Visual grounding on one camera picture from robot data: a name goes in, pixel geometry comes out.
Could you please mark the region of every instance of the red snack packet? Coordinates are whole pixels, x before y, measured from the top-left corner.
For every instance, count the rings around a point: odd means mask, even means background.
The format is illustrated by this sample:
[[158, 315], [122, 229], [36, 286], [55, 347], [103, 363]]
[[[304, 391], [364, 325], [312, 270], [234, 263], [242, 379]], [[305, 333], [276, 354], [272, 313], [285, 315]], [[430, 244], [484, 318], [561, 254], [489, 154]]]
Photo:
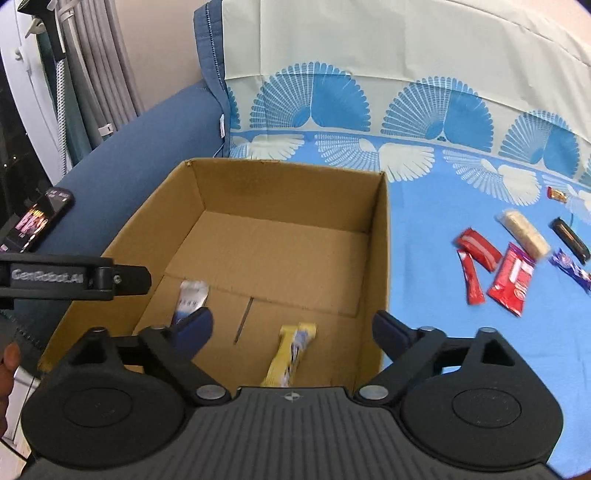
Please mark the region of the red snack packet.
[[494, 272], [503, 258], [491, 243], [476, 230], [468, 228], [456, 239], [456, 244], [489, 272]]
[[462, 268], [464, 269], [468, 305], [480, 305], [486, 300], [482, 293], [480, 283], [478, 282], [478, 276], [476, 275], [476, 269], [474, 268], [472, 257], [469, 253], [464, 252], [464, 250], [458, 250], [457, 254], [460, 257]]
[[515, 244], [509, 243], [505, 259], [496, 274], [495, 282], [487, 292], [489, 297], [521, 317], [525, 294], [531, 282], [534, 267], [533, 258]]

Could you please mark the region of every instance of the window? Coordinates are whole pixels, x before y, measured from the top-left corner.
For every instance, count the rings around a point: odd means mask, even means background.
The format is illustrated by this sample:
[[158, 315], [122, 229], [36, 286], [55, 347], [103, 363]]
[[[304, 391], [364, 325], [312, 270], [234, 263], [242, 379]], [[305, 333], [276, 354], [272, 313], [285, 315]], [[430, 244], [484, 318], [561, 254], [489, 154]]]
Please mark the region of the window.
[[0, 239], [50, 186], [22, 125], [0, 61]]

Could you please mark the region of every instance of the curtain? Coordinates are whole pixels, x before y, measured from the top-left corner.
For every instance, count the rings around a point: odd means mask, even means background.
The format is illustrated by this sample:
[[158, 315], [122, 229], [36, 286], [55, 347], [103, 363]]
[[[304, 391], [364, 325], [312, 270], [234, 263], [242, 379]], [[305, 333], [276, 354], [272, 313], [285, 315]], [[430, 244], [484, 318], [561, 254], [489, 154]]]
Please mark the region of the curtain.
[[59, 5], [74, 88], [95, 147], [144, 108], [112, 0], [59, 0]]

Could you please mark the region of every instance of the cardboard box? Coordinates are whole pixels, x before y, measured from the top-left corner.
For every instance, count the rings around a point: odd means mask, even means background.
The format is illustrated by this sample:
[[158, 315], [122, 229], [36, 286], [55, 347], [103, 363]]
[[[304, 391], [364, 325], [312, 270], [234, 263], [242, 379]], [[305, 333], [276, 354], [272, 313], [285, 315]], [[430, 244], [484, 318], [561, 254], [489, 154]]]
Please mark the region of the cardboard box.
[[281, 325], [313, 322], [317, 337], [295, 385], [352, 389], [381, 364], [371, 320], [389, 296], [388, 223], [383, 174], [275, 161], [187, 161], [104, 253], [148, 267], [150, 293], [74, 302], [41, 367], [55, 365], [92, 326], [115, 336], [169, 325], [181, 281], [205, 280], [215, 325], [194, 362], [213, 378], [231, 391], [260, 384]]

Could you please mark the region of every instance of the hand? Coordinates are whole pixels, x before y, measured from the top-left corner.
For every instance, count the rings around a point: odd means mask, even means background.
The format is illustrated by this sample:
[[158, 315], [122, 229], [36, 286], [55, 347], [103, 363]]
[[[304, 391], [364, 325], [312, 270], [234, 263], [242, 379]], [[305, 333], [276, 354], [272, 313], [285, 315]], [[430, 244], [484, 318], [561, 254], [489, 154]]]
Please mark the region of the hand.
[[14, 372], [21, 363], [21, 351], [16, 343], [11, 343], [4, 350], [3, 361], [0, 364], [0, 437], [8, 428], [6, 410], [8, 409], [8, 396], [14, 386]]

